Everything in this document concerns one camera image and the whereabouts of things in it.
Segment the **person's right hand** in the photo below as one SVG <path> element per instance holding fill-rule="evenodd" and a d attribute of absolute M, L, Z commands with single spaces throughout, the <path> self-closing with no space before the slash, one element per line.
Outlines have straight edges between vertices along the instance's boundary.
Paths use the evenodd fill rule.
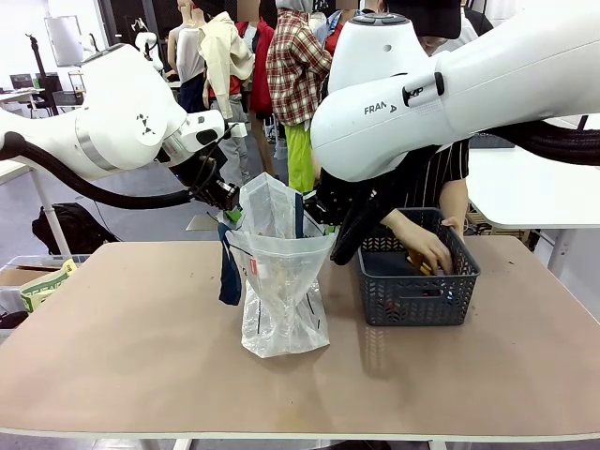
<path fill-rule="evenodd" d="M 417 268 L 425 263 L 432 273 L 440 269 L 445 275 L 452 274 L 451 252 L 435 234 L 423 230 L 412 233 L 405 239 L 404 245 Z"/>

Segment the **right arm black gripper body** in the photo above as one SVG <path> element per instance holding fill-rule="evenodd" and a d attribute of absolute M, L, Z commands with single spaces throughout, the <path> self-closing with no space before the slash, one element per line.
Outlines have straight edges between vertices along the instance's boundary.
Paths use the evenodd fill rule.
<path fill-rule="evenodd" d="M 316 186 L 317 219 L 327 225 L 341 225 L 353 200 L 370 187 L 368 180 L 348 182 L 327 171 L 320 172 Z"/>

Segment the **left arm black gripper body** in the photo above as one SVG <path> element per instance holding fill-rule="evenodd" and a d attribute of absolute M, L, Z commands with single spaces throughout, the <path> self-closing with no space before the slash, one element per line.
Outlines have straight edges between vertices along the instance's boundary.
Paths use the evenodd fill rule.
<path fill-rule="evenodd" d="M 228 205 L 228 188 L 220 176 L 224 156 L 217 144 L 209 144 L 186 161 L 173 165 L 169 170 L 198 201 L 211 206 Z"/>

